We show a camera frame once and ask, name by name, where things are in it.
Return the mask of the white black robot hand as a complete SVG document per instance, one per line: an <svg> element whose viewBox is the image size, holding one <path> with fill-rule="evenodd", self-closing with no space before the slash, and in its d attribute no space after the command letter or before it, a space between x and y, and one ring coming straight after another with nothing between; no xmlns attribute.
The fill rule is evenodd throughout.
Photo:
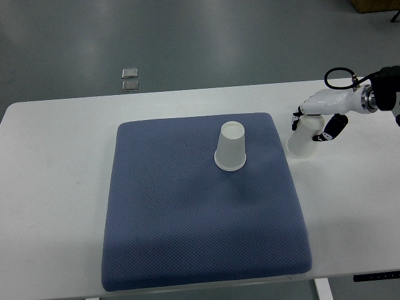
<svg viewBox="0 0 400 300"><path fill-rule="evenodd" d="M362 95L363 88L359 88L357 91L353 91L352 89L322 89L305 100L297 108L297 111L293 112L291 130L297 130L300 118L303 115L334 114L322 133L312 137L314 142L332 141L348 125L348 117L345 114L349 111L361 114L371 112L366 100L362 99Z"/></svg>

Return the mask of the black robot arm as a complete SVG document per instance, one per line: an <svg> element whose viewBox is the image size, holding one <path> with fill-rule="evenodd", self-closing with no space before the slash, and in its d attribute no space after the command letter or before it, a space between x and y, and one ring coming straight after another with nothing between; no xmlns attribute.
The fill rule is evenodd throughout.
<svg viewBox="0 0 400 300"><path fill-rule="evenodd" d="M336 71L344 71L351 76L348 86L333 86L328 77ZM390 111L399 124L399 66L384 67L359 79L356 73L346 67L334 67L324 75L326 89L322 89L304 101L292 114L291 129L296 131L305 116L331 115L322 132L315 134L315 142L331 141L348 124L346 114L372 114L376 111Z"/></svg>

